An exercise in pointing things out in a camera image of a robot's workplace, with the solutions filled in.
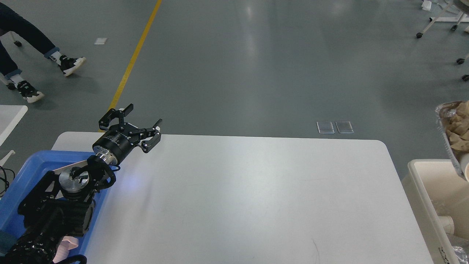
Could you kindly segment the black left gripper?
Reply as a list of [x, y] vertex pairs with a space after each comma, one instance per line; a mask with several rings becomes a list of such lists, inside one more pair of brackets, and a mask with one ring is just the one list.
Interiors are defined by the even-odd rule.
[[[99, 119], [99, 129], [106, 131], [93, 145], [95, 155], [106, 164], [120, 164], [136, 147], [144, 153], [150, 152], [161, 140], [160, 125], [162, 118], [151, 128], [137, 128], [134, 125], [126, 125], [126, 117], [134, 109], [134, 104], [129, 104], [123, 110], [111, 108]], [[110, 126], [115, 118], [118, 124]]]

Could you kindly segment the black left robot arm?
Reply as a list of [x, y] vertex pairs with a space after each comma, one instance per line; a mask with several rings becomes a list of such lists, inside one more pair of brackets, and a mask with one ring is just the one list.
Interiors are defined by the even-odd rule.
[[124, 118], [133, 104], [111, 108], [99, 120], [104, 134], [93, 144], [93, 154], [62, 169], [50, 170], [19, 203], [25, 232], [1, 257], [2, 264], [52, 264], [65, 236], [82, 237], [95, 211], [95, 194], [116, 182], [119, 165], [139, 147], [148, 153], [161, 140], [159, 119], [138, 128]]

